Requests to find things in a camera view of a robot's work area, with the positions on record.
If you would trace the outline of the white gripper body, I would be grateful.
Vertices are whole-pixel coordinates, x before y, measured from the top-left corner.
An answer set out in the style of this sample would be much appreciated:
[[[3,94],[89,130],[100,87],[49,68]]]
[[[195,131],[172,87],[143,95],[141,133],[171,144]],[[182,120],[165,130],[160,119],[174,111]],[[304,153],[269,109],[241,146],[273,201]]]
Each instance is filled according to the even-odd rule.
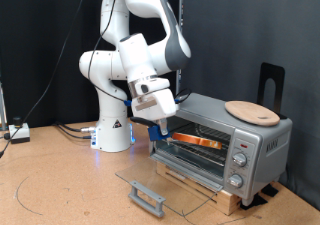
[[[174,97],[169,89],[134,98],[131,108],[135,117],[146,120],[159,120],[176,114]]]

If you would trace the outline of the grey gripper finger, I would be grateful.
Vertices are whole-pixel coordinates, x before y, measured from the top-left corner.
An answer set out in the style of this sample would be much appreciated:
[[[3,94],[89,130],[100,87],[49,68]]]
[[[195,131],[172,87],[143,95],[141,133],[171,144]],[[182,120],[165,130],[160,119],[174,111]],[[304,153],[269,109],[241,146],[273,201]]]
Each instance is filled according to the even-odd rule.
[[[157,121],[157,124],[159,125],[160,132],[163,136],[166,136],[169,134],[166,118],[159,119]]]

